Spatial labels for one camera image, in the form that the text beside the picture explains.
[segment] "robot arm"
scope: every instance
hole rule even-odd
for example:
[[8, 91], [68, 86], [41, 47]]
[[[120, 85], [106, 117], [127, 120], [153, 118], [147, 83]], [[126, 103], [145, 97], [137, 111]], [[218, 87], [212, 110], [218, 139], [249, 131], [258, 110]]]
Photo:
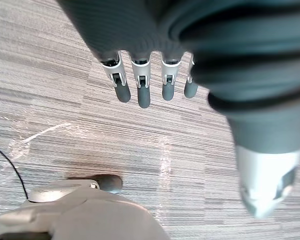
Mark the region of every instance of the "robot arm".
[[300, 160], [300, 0], [57, 1], [122, 102], [130, 91], [119, 50], [130, 53], [142, 108], [150, 53], [162, 52], [162, 96], [171, 100], [181, 56], [191, 52], [184, 94], [210, 90], [232, 130], [242, 200], [257, 218], [271, 213]]

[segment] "black cable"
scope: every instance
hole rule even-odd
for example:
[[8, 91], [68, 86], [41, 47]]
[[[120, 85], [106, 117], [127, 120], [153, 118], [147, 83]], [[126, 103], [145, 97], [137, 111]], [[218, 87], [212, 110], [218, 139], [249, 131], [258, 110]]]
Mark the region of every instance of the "black cable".
[[25, 187], [25, 184], [24, 184], [24, 181], [22, 180], [22, 177], [20, 176], [18, 170], [16, 169], [15, 165], [12, 163], [12, 161], [0, 150], [0, 154], [10, 163], [11, 167], [13, 168], [13, 170], [15, 171], [16, 175], [18, 176], [21, 184], [22, 184], [22, 188], [23, 188], [23, 191], [24, 191], [24, 195], [25, 195], [25, 198], [26, 199], [29, 199], [28, 198], [28, 193], [27, 193], [27, 190], [26, 190], [26, 187]]

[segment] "gray plastic part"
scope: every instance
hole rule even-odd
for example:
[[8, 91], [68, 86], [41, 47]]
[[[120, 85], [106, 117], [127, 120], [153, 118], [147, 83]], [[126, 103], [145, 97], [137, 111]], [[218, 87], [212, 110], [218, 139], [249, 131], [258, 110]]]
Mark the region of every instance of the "gray plastic part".
[[189, 83], [188, 81], [185, 82], [184, 86], [184, 95], [186, 98], [190, 99], [193, 98], [197, 93], [198, 85], [194, 82]]
[[125, 86], [122, 86], [121, 83], [116, 84], [115, 93], [120, 102], [127, 103], [131, 98], [130, 89], [128, 83]]
[[137, 87], [138, 103], [143, 109], [146, 109], [150, 105], [150, 87], [141, 86]]
[[170, 101], [174, 98], [175, 94], [175, 85], [172, 85], [171, 82], [167, 82], [166, 85], [162, 84], [162, 97], [166, 101]]

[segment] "striped carpet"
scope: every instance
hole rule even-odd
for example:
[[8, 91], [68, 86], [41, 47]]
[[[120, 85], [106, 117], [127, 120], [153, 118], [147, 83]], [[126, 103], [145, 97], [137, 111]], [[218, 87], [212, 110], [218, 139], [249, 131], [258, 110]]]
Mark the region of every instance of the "striped carpet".
[[[144, 207], [173, 240], [300, 240], [300, 167], [291, 196], [265, 220], [238, 194], [232, 138], [207, 90], [185, 98], [183, 56], [172, 101], [151, 57], [151, 105], [141, 109], [127, 53], [131, 100], [121, 103], [101, 65], [53, 0], [0, 0], [0, 148], [27, 190], [66, 177], [122, 176], [121, 195]], [[0, 213], [24, 201], [0, 156]]]

